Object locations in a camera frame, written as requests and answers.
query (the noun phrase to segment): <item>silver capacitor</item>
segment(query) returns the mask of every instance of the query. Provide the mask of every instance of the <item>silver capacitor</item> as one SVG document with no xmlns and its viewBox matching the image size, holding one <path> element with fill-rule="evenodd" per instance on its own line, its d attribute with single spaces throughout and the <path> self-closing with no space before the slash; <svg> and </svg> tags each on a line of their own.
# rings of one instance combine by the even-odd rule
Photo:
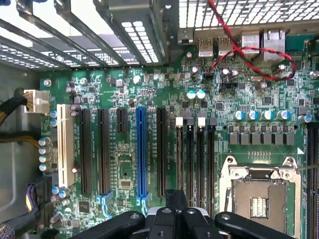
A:
<svg viewBox="0 0 319 239">
<path fill-rule="evenodd" d="M 58 220 L 62 219 L 61 213 L 56 213 L 52 218 L 50 218 L 50 223 L 55 224 Z"/>
</svg>

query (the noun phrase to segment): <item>green circuit board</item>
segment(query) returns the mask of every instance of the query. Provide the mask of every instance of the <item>green circuit board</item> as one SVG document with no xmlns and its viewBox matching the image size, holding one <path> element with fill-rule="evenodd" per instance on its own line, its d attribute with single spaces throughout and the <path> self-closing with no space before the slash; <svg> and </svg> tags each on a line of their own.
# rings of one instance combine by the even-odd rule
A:
<svg viewBox="0 0 319 239">
<path fill-rule="evenodd" d="M 74 83 L 77 95 L 81 98 L 81 105 L 90 109 L 91 112 L 91 139 L 92 144 L 92 193 L 81 193 L 80 168 L 75 174 L 75 184 L 70 186 L 71 194 L 67 203 L 58 201 L 55 203 L 55 212 L 63 214 L 62 225 L 58 228 L 62 235 L 61 238 L 69 238 L 81 231 L 84 231 L 107 219 L 103 213 L 100 203 L 97 203 L 99 196 L 99 138 L 98 138 L 98 109 L 109 109 L 109 130 L 110 130 L 110 172 L 107 177 L 110 180 L 111 198 L 109 198 L 109 207 L 107 213 L 114 217 L 122 212 L 135 210 L 146 214 L 147 209 L 151 207 L 164 206 L 165 198 L 158 196 L 158 178 L 157 178 L 157 108 L 165 107 L 167 110 L 167 188 L 176 189 L 176 171 L 177 171 L 177 153 L 176 153 L 176 117 L 194 119 L 194 155 L 195 164 L 194 174 L 197 175 L 197 146 L 196 146 L 196 126 L 197 118 L 206 118 L 206 128 L 208 128 L 211 118 L 215 118 L 217 125 L 214 135 L 214 213 L 223 211 L 219 205 L 219 173 L 229 155 L 233 156 L 238 165 L 272 165 L 281 166 L 285 157 L 293 157 L 297 164 L 306 165 L 306 124 L 300 122 L 298 117 L 300 111 L 305 111 L 305 115 L 313 116 L 316 106 L 313 104 L 313 98 L 318 97 L 317 91 L 319 82 L 310 79 L 309 72 L 318 68 L 319 60 L 315 57 L 309 58 L 304 52 L 304 36 L 301 36 L 296 45 L 296 38 L 287 37 L 287 51 L 292 54 L 295 62 L 299 65 L 293 81 L 278 81 L 268 83 L 264 90 L 256 90 L 257 82 L 250 81 L 254 73 L 246 68 L 239 60 L 228 59 L 221 63 L 214 71 L 214 77 L 210 81 L 201 79 L 205 67 L 211 65 L 207 59 L 196 58 L 197 49 L 191 48 L 190 52 L 193 58 L 185 61 L 181 58 L 170 67 L 143 67 L 126 69 L 92 69 L 78 70 L 68 72 L 43 72 L 41 73 L 41 86 L 43 91 L 49 91 L 51 95 L 51 109 L 55 110 L 57 104 L 70 105 L 70 94 L 65 89 Z M 196 76 L 191 76 L 191 68 L 198 66 L 199 72 Z M 238 87 L 231 91 L 220 91 L 220 72 L 228 68 L 239 72 L 237 81 Z M 271 68 L 265 67 L 266 72 L 271 72 Z M 291 67 L 286 63 L 286 70 Z M 135 82 L 134 76 L 139 76 L 140 80 Z M 81 85 L 80 80 L 85 78 L 87 84 Z M 46 79 L 52 81 L 51 87 L 44 86 Z M 187 92 L 200 90 L 205 91 L 204 99 L 190 100 Z M 117 131 L 117 109 L 124 107 L 128 112 L 128 132 L 118 133 Z M 136 130 L 136 109 L 145 107 L 147 112 L 147 193 L 146 205 L 137 203 L 137 130 Z M 258 113 L 257 120 L 234 120 L 234 113 L 242 111 L 247 113 L 254 110 Z M 280 120 L 277 117 L 279 111 L 288 110 L 290 117 L 288 120 Z M 272 120 L 263 120 L 260 115 L 263 111 L 272 111 L 274 118 Z M 42 135 L 54 137 L 52 127 L 50 126 L 50 117 L 42 117 Z M 184 122 L 183 144 L 184 163 L 187 160 L 187 141 L 186 141 L 186 122 Z M 74 133 L 74 161 L 75 165 L 80 165 L 80 125 L 79 118 L 73 118 Z M 294 141 L 291 145 L 285 143 L 273 142 L 272 144 L 263 143 L 243 143 L 243 138 L 237 143 L 230 142 L 230 134 L 242 135 L 251 132 L 264 134 L 293 134 Z M 203 184 L 207 184 L 207 144 L 208 133 L 204 130 L 203 142 Z M 57 163 L 57 145 L 53 144 L 51 150 L 52 163 Z M 301 234 L 299 238 L 306 238 L 306 211 L 307 201 L 305 199 L 307 178 L 306 173 L 301 173 L 301 205 L 300 218 L 295 222 L 295 189 L 294 184 L 287 186 L 287 196 L 285 203 L 285 232 L 294 235 L 295 224 L 300 224 Z M 196 180 L 194 197 L 196 198 Z M 189 193 L 187 184 L 183 183 L 183 190 L 186 196 Z M 192 206 L 200 207 L 200 204 L 194 200 Z"/>
</svg>

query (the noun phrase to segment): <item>wire bundle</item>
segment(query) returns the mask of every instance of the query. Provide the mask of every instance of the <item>wire bundle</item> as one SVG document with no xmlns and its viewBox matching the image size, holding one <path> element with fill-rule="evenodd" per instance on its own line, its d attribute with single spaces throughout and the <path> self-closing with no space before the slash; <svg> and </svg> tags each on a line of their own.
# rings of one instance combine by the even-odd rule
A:
<svg viewBox="0 0 319 239">
<path fill-rule="evenodd" d="M 213 10 L 213 12 L 214 12 L 214 14 L 215 14 L 215 16 L 217 18 L 217 21 L 223 27 L 223 29 L 225 31 L 225 34 L 229 37 L 231 45 L 234 48 L 233 50 L 231 50 L 231 51 L 227 52 L 225 55 L 223 55 L 219 60 L 214 62 L 213 65 L 211 66 L 211 69 L 214 68 L 218 63 L 220 63 L 226 56 L 236 52 L 239 55 L 239 57 L 244 60 L 244 62 L 246 63 L 246 65 L 249 68 L 251 68 L 255 73 L 257 73 L 258 75 L 262 76 L 266 80 L 288 80 L 288 79 L 291 79 L 292 77 L 295 76 L 295 72 L 297 70 L 297 67 L 294 64 L 294 62 L 293 62 L 293 60 L 292 60 L 290 55 L 282 53 L 282 52 L 279 52 L 279 51 L 276 51 L 276 50 L 273 50 L 273 49 L 264 49 L 264 48 L 257 48 L 257 47 L 251 47 L 251 46 L 239 47 L 237 45 L 233 35 L 232 35 L 232 32 L 231 32 L 230 28 L 226 25 L 226 23 L 224 22 L 222 16 L 217 12 L 217 9 L 216 9 L 216 6 L 215 6 L 213 0 L 207 0 L 207 2 L 210 5 L 211 9 Z M 277 54 L 279 56 L 282 56 L 282 57 L 286 58 L 290 62 L 291 66 L 293 68 L 293 71 L 292 71 L 292 73 L 289 76 L 282 77 L 282 78 L 277 77 L 277 76 L 271 76 L 271 75 L 265 74 L 258 67 L 254 66 L 253 63 L 250 60 L 248 60 L 246 58 L 246 55 L 245 55 L 245 53 L 242 50 L 258 50 L 261 53 L 269 52 L 269 53 L 273 53 L 273 54 Z"/>
</svg>

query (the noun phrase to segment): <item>red wire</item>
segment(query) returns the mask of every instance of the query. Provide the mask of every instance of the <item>red wire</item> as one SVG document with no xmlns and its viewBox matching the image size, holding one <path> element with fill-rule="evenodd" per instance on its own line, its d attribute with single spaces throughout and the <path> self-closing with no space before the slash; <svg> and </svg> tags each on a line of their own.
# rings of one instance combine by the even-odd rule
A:
<svg viewBox="0 0 319 239">
<path fill-rule="evenodd" d="M 221 24 L 221 26 L 223 27 L 223 29 L 225 30 L 225 33 L 226 35 L 229 37 L 230 39 L 230 42 L 231 42 L 231 45 L 233 46 L 233 50 L 226 53 L 225 55 L 223 55 L 217 62 L 215 62 L 211 68 L 213 68 L 214 66 L 216 66 L 219 62 L 221 62 L 227 55 L 231 54 L 231 53 L 234 53 L 234 52 L 237 52 L 240 57 L 245 61 L 246 65 L 251 68 L 254 72 L 256 72 L 257 74 L 259 75 L 262 75 L 264 79 L 266 80 L 288 80 L 288 79 L 291 79 L 292 77 L 294 77 L 295 75 L 295 72 L 297 70 L 297 67 L 296 65 L 294 64 L 292 58 L 290 55 L 288 54 L 285 54 L 285 53 L 282 53 L 282 52 L 278 52 L 276 50 L 273 50 L 273 49 L 262 49 L 262 48 L 257 48 L 257 47 L 238 47 L 238 45 L 236 44 L 236 42 L 234 41 L 233 39 L 233 35 L 232 35 L 232 32 L 230 30 L 230 28 L 226 25 L 226 23 L 224 22 L 223 18 L 221 17 L 221 15 L 217 12 L 217 9 L 216 9 L 216 6 L 213 2 L 213 0 L 207 0 L 207 2 L 209 3 L 209 5 L 211 6 L 212 10 L 214 11 L 215 13 L 215 16 L 218 20 L 218 22 Z M 288 59 L 290 61 L 290 64 L 293 68 L 293 72 L 287 76 L 287 77 L 283 77 L 283 78 L 280 78 L 280 77 L 274 77 L 274 76 L 270 76 L 270 75 L 267 75 L 267 74 L 264 74 L 258 67 L 254 66 L 247 58 L 246 58 L 246 55 L 245 53 L 242 51 L 242 49 L 250 49 L 250 50 L 258 50 L 260 52 L 269 52 L 269 53 L 274 53 L 274 54 L 277 54 L 279 56 L 282 56 L 286 59 Z"/>
</svg>

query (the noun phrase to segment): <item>electrolytic capacitor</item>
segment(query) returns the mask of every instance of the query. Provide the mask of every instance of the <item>electrolytic capacitor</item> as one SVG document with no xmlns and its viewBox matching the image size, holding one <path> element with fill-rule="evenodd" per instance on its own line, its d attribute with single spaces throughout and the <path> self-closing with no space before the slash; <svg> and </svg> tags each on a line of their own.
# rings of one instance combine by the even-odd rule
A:
<svg viewBox="0 0 319 239">
<path fill-rule="evenodd" d="M 40 161 L 41 163 L 48 162 L 48 161 L 50 161 L 50 159 L 51 159 L 51 157 L 50 157 L 49 154 L 44 154 L 44 155 L 40 155 L 40 156 L 39 156 L 39 161 Z"/>
<path fill-rule="evenodd" d="M 290 112 L 287 111 L 287 110 L 279 111 L 277 113 L 277 118 L 280 119 L 280 120 L 287 120 L 287 119 L 290 118 Z"/>
<path fill-rule="evenodd" d="M 191 68 L 191 72 L 190 72 L 191 76 L 196 76 L 197 73 L 198 73 L 198 67 L 197 66 L 193 66 Z"/>
<path fill-rule="evenodd" d="M 53 187 L 52 187 L 52 194 L 53 194 L 53 195 L 58 195 L 59 192 L 60 192 L 59 187 L 56 187 L 56 186 L 53 186 Z"/>
<path fill-rule="evenodd" d="M 52 218 L 50 218 L 50 223 L 55 224 L 58 220 L 62 219 L 61 213 L 56 213 Z"/>
<path fill-rule="evenodd" d="M 280 73 L 282 73 L 285 70 L 285 65 L 284 64 L 280 64 L 279 66 L 277 66 L 275 69 L 273 69 L 273 74 L 274 75 L 278 75 Z"/>
<path fill-rule="evenodd" d="M 192 57 L 193 57 L 192 53 L 188 51 L 185 55 L 185 61 L 190 61 Z"/>
<path fill-rule="evenodd" d="M 40 169 L 41 172 L 48 171 L 50 168 L 51 168 L 51 163 L 50 162 L 41 163 L 39 165 L 39 169 Z"/>
<path fill-rule="evenodd" d="M 71 87 L 67 87 L 67 88 L 65 88 L 65 92 L 70 94 L 70 95 L 75 95 L 76 94 L 76 89 L 71 88 Z"/>
<path fill-rule="evenodd" d="M 39 139 L 40 146 L 45 146 L 48 144 L 51 144 L 51 139 L 49 137 L 43 137 L 43 138 Z"/>
<path fill-rule="evenodd" d="M 256 120 L 258 118 L 258 113 L 256 111 L 248 111 L 247 119 L 248 120 Z"/>
<path fill-rule="evenodd" d="M 313 117 L 312 116 L 299 116 L 298 120 L 301 123 L 310 123 L 313 120 Z"/>
<path fill-rule="evenodd" d="M 263 111 L 260 116 L 263 120 L 271 120 L 274 117 L 274 112 Z"/>
<path fill-rule="evenodd" d="M 202 100 L 202 99 L 205 98 L 206 93 L 205 93 L 205 91 L 200 90 L 200 91 L 197 91 L 196 96 L 197 96 L 197 98 L 199 98 L 200 100 Z"/>
<path fill-rule="evenodd" d="M 55 110 L 52 110 L 52 111 L 50 112 L 50 117 L 53 118 L 53 119 L 55 119 L 55 118 L 58 117 L 58 113 L 57 113 Z"/>
<path fill-rule="evenodd" d="M 56 127 L 58 125 L 58 121 L 56 119 L 51 119 L 50 120 L 50 126 L 51 127 Z"/>
<path fill-rule="evenodd" d="M 229 75 L 229 70 L 227 68 L 223 69 L 220 73 L 220 78 L 224 79 Z"/>
<path fill-rule="evenodd" d="M 49 145 L 41 146 L 39 148 L 39 154 L 46 154 L 46 153 L 49 153 L 50 151 L 51 151 L 51 147 Z"/>
<path fill-rule="evenodd" d="M 70 112 L 70 116 L 73 117 L 73 118 L 74 118 L 74 117 L 78 117 L 78 116 L 79 116 L 79 113 L 76 112 L 76 111 L 71 111 L 71 112 Z"/>
<path fill-rule="evenodd" d="M 244 118 L 244 112 L 242 111 L 236 111 L 234 113 L 234 119 L 235 120 L 242 120 Z"/>
<path fill-rule="evenodd" d="M 189 91 L 189 92 L 187 92 L 186 96 L 189 100 L 193 100 L 196 97 L 196 93 L 195 93 L 195 91 Z"/>
<path fill-rule="evenodd" d="M 69 195 L 70 195 L 70 189 L 68 189 L 68 188 L 64 188 L 64 189 L 60 190 L 60 192 L 59 192 L 60 198 L 66 198 Z"/>
</svg>

